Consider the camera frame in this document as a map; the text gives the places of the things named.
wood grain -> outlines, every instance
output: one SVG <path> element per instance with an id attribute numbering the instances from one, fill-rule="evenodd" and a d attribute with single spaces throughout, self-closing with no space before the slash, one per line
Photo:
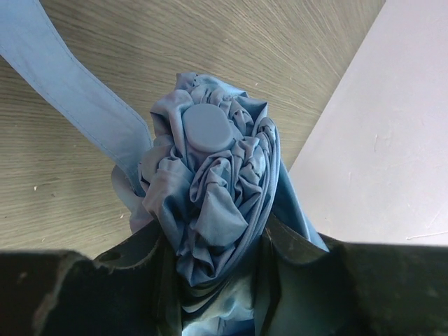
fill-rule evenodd
<path id="1" fill-rule="evenodd" d="M 182 71 L 269 101 L 288 166 L 383 2 L 42 1 L 74 55 L 149 123 L 149 108 Z M 126 238 L 112 162 L 4 60 L 0 74 L 0 248 L 95 256 Z"/>

blue strap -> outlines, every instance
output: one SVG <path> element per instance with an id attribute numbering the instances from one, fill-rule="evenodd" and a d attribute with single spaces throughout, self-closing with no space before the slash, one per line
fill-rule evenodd
<path id="1" fill-rule="evenodd" d="M 73 56 L 38 0 L 0 0 L 0 8 L 3 58 L 144 196 L 137 167 L 152 147 L 146 122 Z"/>

white surface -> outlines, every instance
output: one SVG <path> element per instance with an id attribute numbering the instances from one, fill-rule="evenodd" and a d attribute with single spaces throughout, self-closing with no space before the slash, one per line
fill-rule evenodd
<path id="1" fill-rule="evenodd" d="M 318 231 L 448 244 L 448 1 L 388 0 L 290 170 Z"/>

blue umbrella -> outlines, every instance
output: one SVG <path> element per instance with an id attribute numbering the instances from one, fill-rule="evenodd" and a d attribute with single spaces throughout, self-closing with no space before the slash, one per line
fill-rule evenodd
<path id="1" fill-rule="evenodd" d="M 116 163 L 112 183 L 132 231 L 156 219 L 192 291 L 238 273 L 271 212 L 326 250 L 295 196 L 266 101 L 212 76 L 178 74 L 150 110 L 153 143 L 138 113 L 71 54 L 39 1 L 0 3 L 2 56 Z M 211 307 L 185 333 L 252 333 L 250 281 L 246 274 L 228 296 L 184 305 L 190 313 Z"/>

blue fabric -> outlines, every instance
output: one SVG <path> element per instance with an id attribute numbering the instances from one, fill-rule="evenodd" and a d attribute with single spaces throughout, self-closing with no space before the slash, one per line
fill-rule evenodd
<path id="1" fill-rule="evenodd" d="M 203 153 L 189 143 L 182 117 L 196 104 L 220 108 L 232 129 L 229 148 Z M 150 113 L 156 138 L 141 163 L 143 206 L 161 224 L 188 283 L 212 281 L 241 259 L 266 224 L 279 175 L 277 129 L 266 101 L 196 73 L 178 75 L 176 89 Z M 216 131 L 203 125 L 202 132 Z"/>
<path id="2" fill-rule="evenodd" d="M 303 214 L 280 159 L 267 103 L 214 77 L 182 73 L 175 90 L 151 109 L 155 145 L 144 120 L 68 50 L 37 0 L 0 0 L 0 51 L 7 62 L 116 166 L 112 184 L 131 211 L 136 232 L 159 220 L 190 285 L 234 274 L 186 335 L 253 335 L 247 256 L 272 210 L 293 230 L 326 249 Z M 232 145 L 203 153 L 188 142 L 182 115 L 213 104 L 232 127 Z"/>
<path id="3" fill-rule="evenodd" d="M 38 0 L 0 0 L 1 56 L 144 196 L 137 165 L 151 146 L 146 122 L 70 52 Z"/>

